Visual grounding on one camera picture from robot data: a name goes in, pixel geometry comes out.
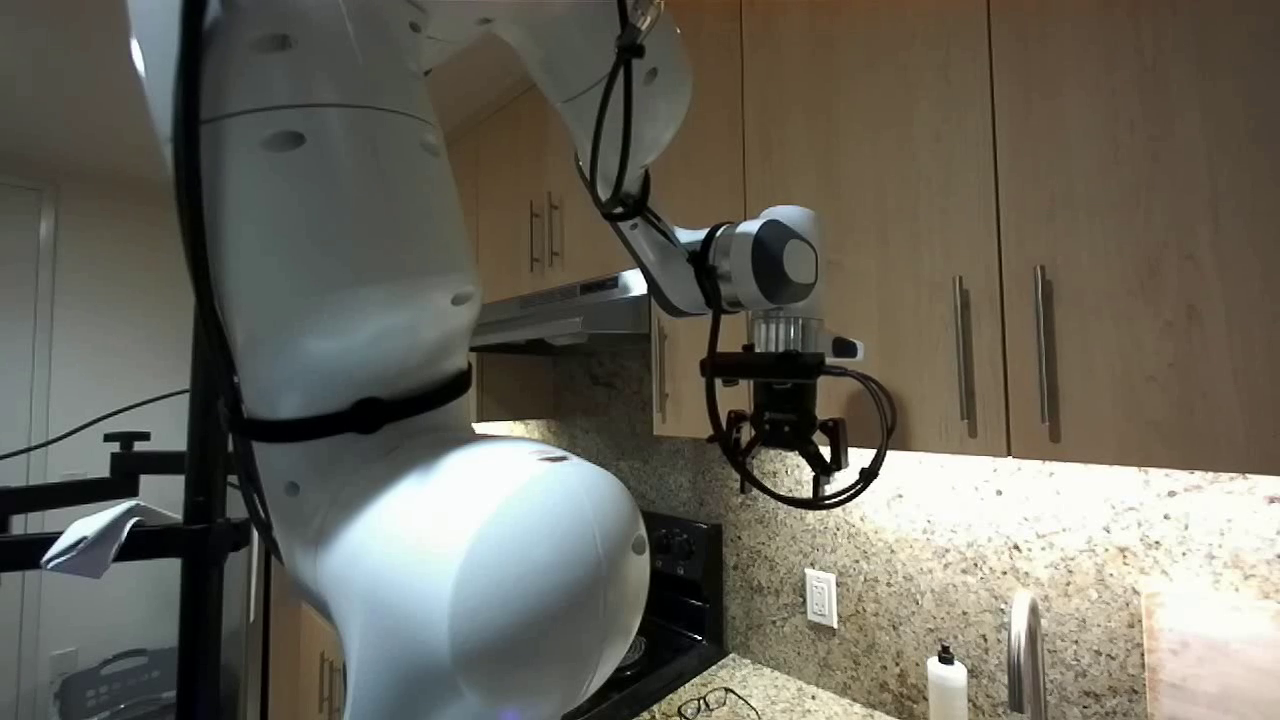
range hood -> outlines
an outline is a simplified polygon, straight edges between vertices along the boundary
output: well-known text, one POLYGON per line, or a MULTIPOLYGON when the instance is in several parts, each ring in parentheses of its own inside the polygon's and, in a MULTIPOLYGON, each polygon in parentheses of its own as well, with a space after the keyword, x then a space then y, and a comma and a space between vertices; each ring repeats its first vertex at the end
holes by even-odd
POLYGON ((648 334, 648 282, 638 266, 485 304, 472 349, 567 349, 596 334, 648 334))

stove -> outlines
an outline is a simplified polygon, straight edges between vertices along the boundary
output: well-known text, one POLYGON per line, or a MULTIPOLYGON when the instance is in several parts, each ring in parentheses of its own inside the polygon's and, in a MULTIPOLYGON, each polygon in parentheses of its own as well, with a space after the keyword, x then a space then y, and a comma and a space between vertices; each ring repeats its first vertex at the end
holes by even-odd
POLYGON ((638 631, 567 720, 638 716, 722 656, 718 524, 644 512, 651 582, 638 631))

bottle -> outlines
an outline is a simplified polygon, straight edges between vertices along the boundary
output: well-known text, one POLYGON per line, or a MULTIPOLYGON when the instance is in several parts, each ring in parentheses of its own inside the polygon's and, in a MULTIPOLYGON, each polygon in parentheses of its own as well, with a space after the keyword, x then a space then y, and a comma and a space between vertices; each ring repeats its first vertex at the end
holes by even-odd
POLYGON ((966 668, 949 644, 925 664, 927 670, 927 720, 966 720, 966 668))

cabinet door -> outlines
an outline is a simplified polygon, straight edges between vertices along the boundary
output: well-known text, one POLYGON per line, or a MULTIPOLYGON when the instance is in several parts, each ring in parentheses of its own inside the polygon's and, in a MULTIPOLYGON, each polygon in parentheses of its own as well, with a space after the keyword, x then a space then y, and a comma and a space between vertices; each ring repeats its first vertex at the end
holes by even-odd
POLYGON ((281 720, 338 720, 347 664, 336 631, 301 601, 289 572, 273 567, 273 699, 281 720))
POLYGON ((480 180, 480 145, 485 135, 480 131, 458 131, 458 135, 446 135, 446 163, 452 163, 452 182, 455 182, 455 194, 465 204, 465 224, 466 224, 466 241, 472 241, 472 260, 480 266, 480 191, 485 191, 485 180, 480 180))
POLYGON ((591 204, 591 191, 575 177, 573 139, 560 129, 560 117, 547 117, 547 281, 543 282, 580 282, 631 266, 624 241, 605 224, 591 204))
POLYGON ((567 411, 560 389, 560 354, 474 352, 472 369, 472 420, 560 420, 567 411))
MULTIPOLYGON (((738 0, 670 0, 693 61, 693 107, 670 146, 651 169, 651 204, 683 226, 743 217, 743 82, 738 82, 738 0)), ((651 319, 651 432, 702 441, 706 319, 651 319)), ((743 343, 743 319, 722 319, 718 349, 743 343)), ((743 408, 743 393, 722 393, 722 408, 743 408)))
POLYGON ((1280 2, 990 10, 1012 449, 1275 470, 1280 2))
POLYGON ((743 69, 746 200, 818 212, 823 324, 863 340, 895 443, 1003 453, 985 0, 746 0, 743 69))
POLYGON ((540 288, 547 266, 547 102, 521 93, 466 131, 485 301, 540 288))

electrical outlet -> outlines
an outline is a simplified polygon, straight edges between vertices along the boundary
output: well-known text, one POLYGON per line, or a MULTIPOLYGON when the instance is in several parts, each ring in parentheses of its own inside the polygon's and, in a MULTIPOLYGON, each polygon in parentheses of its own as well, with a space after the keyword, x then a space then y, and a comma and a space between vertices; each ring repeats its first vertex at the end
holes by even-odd
POLYGON ((839 627, 835 572, 805 567, 805 621, 839 627))

